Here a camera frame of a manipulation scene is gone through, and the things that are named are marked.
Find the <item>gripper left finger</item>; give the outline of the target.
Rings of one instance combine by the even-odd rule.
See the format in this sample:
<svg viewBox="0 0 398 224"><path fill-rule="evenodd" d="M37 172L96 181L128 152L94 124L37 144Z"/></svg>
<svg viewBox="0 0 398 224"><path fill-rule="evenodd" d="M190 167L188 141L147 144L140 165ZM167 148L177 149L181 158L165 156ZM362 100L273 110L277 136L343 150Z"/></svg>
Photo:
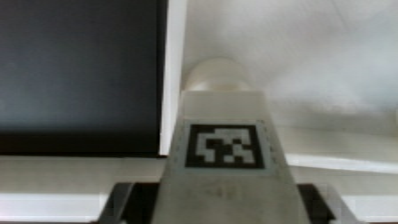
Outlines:
<svg viewBox="0 0 398 224"><path fill-rule="evenodd" d="M96 224L151 224L158 183L113 185Z"/></svg>

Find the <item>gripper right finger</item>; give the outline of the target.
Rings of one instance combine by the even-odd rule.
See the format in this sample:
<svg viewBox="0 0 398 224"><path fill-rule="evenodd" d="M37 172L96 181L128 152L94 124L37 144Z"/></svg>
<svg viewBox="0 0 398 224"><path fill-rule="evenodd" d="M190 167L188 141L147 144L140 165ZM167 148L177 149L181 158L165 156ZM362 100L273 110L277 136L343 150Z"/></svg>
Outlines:
<svg viewBox="0 0 398 224"><path fill-rule="evenodd" d="M328 184L296 185L311 224L364 224Z"/></svg>

